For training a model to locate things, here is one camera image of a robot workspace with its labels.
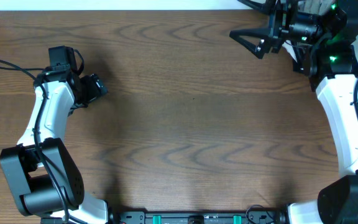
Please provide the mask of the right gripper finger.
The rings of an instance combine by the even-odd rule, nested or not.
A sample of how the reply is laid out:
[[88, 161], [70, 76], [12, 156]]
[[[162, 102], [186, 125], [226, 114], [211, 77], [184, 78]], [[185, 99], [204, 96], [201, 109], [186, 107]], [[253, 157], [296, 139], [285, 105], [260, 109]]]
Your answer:
[[265, 0], [264, 3], [259, 3], [251, 0], [238, 0], [240, 3], [261, 12], [262, 14], [270, 14], [275, 6], [275, 0]]
[[258, 59], [262, 59], [265, 54], [269, 53], [272, 46], [271, 29], [269, 28], [232, 30], [229, 36]]

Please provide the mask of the khaki green shorts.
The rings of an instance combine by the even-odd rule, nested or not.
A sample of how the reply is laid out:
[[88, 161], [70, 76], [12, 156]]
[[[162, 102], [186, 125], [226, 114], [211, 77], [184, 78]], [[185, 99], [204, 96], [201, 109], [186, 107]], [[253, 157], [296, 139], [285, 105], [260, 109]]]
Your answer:
[[334, 0], [302, 0], [298, 1], [298, 8], [301, 12], [323, 15], [330, 10]]

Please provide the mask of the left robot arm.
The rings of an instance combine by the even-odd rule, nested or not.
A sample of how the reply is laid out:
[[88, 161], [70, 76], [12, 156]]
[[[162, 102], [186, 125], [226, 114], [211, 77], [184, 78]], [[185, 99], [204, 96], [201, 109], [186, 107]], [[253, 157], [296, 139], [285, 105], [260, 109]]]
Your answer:
[[108, 91], [96, 74], [82, 75], [78, 50], [48, 50], [50, 65], [34, 77], [35, 104], [24, 134], [0, 154], [15, 205], [42, 223], [108, 223], [108, 205], [85, 191], [63, 141], [68, 117]]

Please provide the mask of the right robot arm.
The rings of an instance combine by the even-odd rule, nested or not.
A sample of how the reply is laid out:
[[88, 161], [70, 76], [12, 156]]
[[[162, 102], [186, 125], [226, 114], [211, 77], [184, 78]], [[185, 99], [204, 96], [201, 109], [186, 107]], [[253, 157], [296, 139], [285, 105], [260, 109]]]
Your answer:
[[322, 14], [300, 11], [297, 1], [247, 1], [268, 15], [266, 28], [232, 30], [230, 37], [262, 58], [287, 48], [293, 69], [308, 77], [329, 121], [339, 179], [316, 200], [283, 209], [254, 205], [249, 223], [358, 223], [358, 1], [334, 1]]

